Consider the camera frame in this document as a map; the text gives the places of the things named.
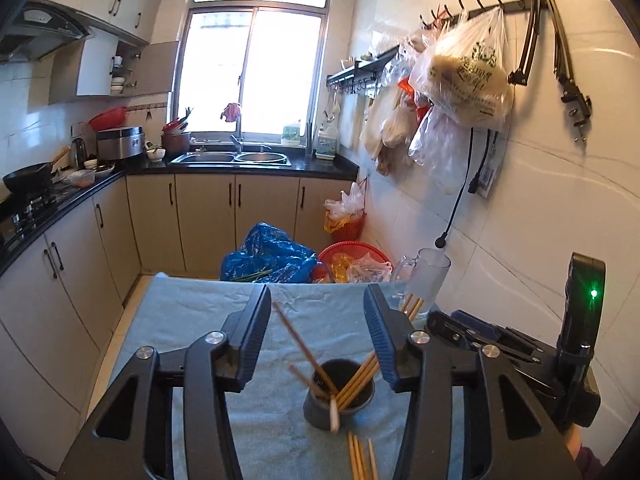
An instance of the window frame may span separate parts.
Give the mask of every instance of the window frame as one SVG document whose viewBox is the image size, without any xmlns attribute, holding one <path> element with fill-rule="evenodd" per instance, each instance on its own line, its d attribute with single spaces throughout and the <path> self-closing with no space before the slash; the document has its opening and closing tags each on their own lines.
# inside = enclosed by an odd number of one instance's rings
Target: window frame
<svg viewBox="0 0 640 480">
<path fill-rule="evenodd" d="M 239 102 L 242 104 L 242 94 L 244 92 L 244 80 L 246 78 L 246 68 L 249 59 L 249 50 L 251 47 L 252 34 L 254 31 L 255 17 L 260 10 L 267 10 L 272 12 L 288 12 L 291 14 L 305 14 L 307 16 L 315 16 L 321 19 L 320 30 L 318 33 L 318 47 L 316 48 L 316 60 L 314 63 L 313 84 L 311 87 L 311 93 L 309 95 L 309 106 L 307 108 L 307 116 L 305 123 L 305 135 L 301 137 L 301 146 L 304 146 L 307 142 L 307 137 L 312 136 L 314 123 L 316 120 L 316 108 L 318 107 L 318 97 L 321 88 L 321 69 L 324 59 L 324 51 L 326 46 L 326 32 L 329 15 L 329 4 L 331 0 L 325 0 L 324 7 L 313 7 L 301 4 L 287 4 L 283 2 L 268 2 L 263 0 L 220 0 L 220 1 L 208 1 L 208 2 L 196 2 L 195 0 L 189 0 L 189 9 L 187 13 L 187 19 L 184 23 L 184 28 L 180 38 L 180 45 L 178 47 L 178 58 L 175 68 L 174 77 L 174 98 L 172 99 L 172 114 L 173 117 L 177 117 L 178 99 L 180 97 L 180 80 L 182 78 L 182 69 L 184 65 L 184 53 L 186 49 L 187 38 L 191 28 L 191 21 L 195 14 L 207 13 L 207 12 L 252 12 L 251 25 L 249 28 L 249 35 L 247 37 L 246 49 L 244 51 L 244 63 L 242 65 L 242 73 L 239 77 L 240 82 L 238 85 Z M 292 73 L 283 74 L 283 80 L 287 76 L 291 76 Z M 194 134 L 204 134 L 209 136 L 210 139 L 228 140 L 228 137 L 240 134 L 241 121 L 236 122 L 236 130 L 231 132 L 222 131 L 205 131 L 205 132 L 193 132 Z M 260 142 L 265 144 L 279 144 L 279 134 L 262 134 L 258 132 L 242 132 L 244 140 L 246 142 Z"/>
</svg>

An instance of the wooden wok handle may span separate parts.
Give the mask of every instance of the wooden wok handle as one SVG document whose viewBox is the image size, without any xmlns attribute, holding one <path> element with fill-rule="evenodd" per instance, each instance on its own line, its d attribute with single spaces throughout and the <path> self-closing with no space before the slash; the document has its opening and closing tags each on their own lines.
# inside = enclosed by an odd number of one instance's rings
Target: wooden wok handle
<svg viewBox="0 0 640 480">
<path fill-rule="evenodd" d="M 51 161 L 52 164 L 55 164 L 57 161 L 59 161 L 62 157 L 64 157 L 68 152 L 71 151 L 71 147 L 70 146 L 65 146 L 64 148 L 62 148 L 62 150 L 60 150 L 60 152 L 55 156 L 55 158 Z"/>
</svg>

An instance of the clear glass beer mug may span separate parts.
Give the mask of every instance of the clear glass beer mug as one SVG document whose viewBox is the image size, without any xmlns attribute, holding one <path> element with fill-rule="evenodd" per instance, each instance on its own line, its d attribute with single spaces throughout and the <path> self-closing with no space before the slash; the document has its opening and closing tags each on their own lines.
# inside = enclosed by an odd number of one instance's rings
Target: clear glass beer mug
<svg viewBox="0 0 640 480">
<path fill-rule="evenodd" d="M 447 272 L 451 267 L 451 260 L 441 249 L 420 249 L 415 258 L 403 256 L 394 267 L 391 275 L 391 282 L 395 283 L 396 292 L 403 283 L 399 281 L 400 276 L 406 275 L 407 267 L 411 267 L 409 278 L 406 282 L 404 294 L 413 294 L 424 300 L 420 312 L 415 319 L 424 319 L 436 301 L 436 296 L 447 277 Z"/>
</svg>

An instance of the tiled floor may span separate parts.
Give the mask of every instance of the tiled floor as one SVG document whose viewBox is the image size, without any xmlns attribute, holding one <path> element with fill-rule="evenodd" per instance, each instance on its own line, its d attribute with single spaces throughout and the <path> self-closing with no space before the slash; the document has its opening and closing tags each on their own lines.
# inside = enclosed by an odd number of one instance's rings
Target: tiled floor
<svg viewBox="0 0 640 480">
<path fill-rule="evenodd" d="M 118 326 L 113 333 L 111 343 L 109 343 L 109 348 L 107 348 L 107 353 L 105 354 L 102 365 L 100 366 L 98 378 L 95 380 L 94 392 L 91 396 L 89 409 L 87 410 L 86 414 L 87 417 L 91 415 L 91 412 L 94 410 L 95 405 L 98 404 L 98 401 L 102 398 L 105 391 L 107 390 L 107 386 L 109 385 L 109 378 L 111 377 L 111 372 L 113 371 L 113 367 L 116 364 L 116 359 L 118 358 L 118 354 L 120 353 L 120 347 L 122 346 L 122 342 L 124 341 L 124 336 L 127 335 L 127 331 L 129 330 L 131 321 L 136 315 L 136 311 L 140 306 L 142 298 L 145 297 L 146 289 L 148 288 L 149 283 L 151 283 L 152 278 L 153 276 L 140 276 L 140 280 L 138 281 L 136 288 L 131 293 L 129 301 L 127 301 L 127 306 L 124 309 L 124 314 L 122 314 L 122 318 L 120 318 L 120 322 L 118 323 Z"/>
</svg>

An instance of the metal pivot bolt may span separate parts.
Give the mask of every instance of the metal pivot bolt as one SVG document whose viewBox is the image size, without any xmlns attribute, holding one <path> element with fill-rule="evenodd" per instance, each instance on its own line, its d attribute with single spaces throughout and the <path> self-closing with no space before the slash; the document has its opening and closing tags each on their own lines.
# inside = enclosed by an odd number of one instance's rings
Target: metal pivot bolt
<svg viewBox="0 0 640 480">
<path fill-rule="evenodd" d="M 429 339 L 431 339 L 429 334 L 427 334 L 426 332 L 423 332 L 422 330 L 416 330 L 410 335 L 410 337 L 412 341 L 414 343 L 418 343 L 418 345 L 427 344 L 429 342 Z"/>
<path fill-rule="evenodd" d="M 225 335 L 222 332 L 209 332 L 206 338 L 204 338 L 204 341 L 212 345 L 222 343 L 224 340 Z"/>
<path fill-rule="evenodd" d="M 485 345 L 482 347 L 482 353 L 491 359 L 495 359 L 500 355 L 500 349 L 496 345 Z"/>
<path fill-rule="evenodd" d="M 138 359 L 149 359 L 154 354 L 154 349 L 151 346 L 141 346 L 136 350 L 136 357 Z"/>
</svg>

